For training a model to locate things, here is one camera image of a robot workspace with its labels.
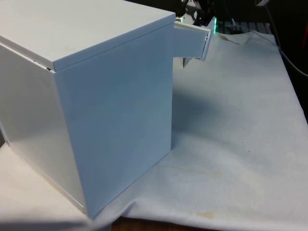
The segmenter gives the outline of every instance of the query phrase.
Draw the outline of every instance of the white cardboard box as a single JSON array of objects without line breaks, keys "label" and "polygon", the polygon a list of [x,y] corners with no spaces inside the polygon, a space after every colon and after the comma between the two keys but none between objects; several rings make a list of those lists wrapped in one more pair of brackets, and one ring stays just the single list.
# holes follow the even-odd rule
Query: white cardboard box
[{"label": "white cardboard box", "polygon": [[95,217],[170,151],[175,15],[119,0],[1,0],[0,21],[5,139]]}]

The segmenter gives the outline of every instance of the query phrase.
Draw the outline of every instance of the white tablecloth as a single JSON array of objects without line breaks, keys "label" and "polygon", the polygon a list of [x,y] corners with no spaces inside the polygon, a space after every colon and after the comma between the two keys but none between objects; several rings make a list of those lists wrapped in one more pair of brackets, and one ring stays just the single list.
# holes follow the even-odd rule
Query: white tablecloth
[{"label": "white tablecloth", "polygon": [[[277,48],[256,35],[245,45],[214,36],[205,62],[174,65],[173,91],[172,151],[92,225],[125,216],[308,230],[308,126]],[[7,146],[0,187],[0,221],[89,221]]]}]

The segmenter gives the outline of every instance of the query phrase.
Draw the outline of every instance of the box lid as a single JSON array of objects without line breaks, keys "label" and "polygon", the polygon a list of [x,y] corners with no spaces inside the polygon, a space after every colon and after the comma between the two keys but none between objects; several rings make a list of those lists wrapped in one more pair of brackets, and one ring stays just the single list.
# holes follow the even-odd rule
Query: box lid
[{"label": "box lid", "polygon": [[0,43],[58,71],[174,21],[121,0],[0,0]]}]

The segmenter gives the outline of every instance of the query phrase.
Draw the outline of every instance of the wooden table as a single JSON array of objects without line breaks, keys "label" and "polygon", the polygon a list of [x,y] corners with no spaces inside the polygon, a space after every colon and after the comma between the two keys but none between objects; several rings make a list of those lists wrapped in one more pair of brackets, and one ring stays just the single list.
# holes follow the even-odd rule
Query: wooden table
[{"label": "wooden table", "polygon": [[112,224],[111,231],[213,231],[143,219],[120,217]]}]

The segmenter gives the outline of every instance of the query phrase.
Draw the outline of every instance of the green light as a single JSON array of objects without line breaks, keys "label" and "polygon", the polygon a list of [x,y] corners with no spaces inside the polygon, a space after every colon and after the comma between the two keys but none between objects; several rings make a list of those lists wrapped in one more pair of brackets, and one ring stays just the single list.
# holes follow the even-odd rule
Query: green light
[{"label": "green light", "polygon": [[216,33],[216,22],[217,22],[217,18],[215,18],[215,21],[214,21],[214,33]]}]

